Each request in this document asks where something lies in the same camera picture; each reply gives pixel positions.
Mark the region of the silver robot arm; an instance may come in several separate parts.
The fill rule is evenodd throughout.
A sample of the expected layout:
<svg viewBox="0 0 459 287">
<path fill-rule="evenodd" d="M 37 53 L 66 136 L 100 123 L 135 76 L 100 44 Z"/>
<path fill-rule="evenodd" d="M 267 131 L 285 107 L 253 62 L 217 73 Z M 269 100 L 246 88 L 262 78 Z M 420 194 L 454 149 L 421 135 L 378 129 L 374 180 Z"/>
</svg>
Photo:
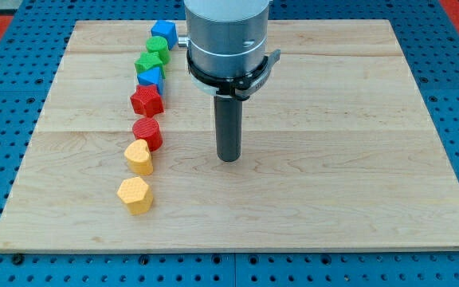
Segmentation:
<svg viewBox="0 0 459 287">
<path fill-rule="evenodd" d="M 266 53 L 269 0 L 185 0 L 187 62 L 200 89 L 245 101 L 268 80 L 279 49 Z"/>
</svg>

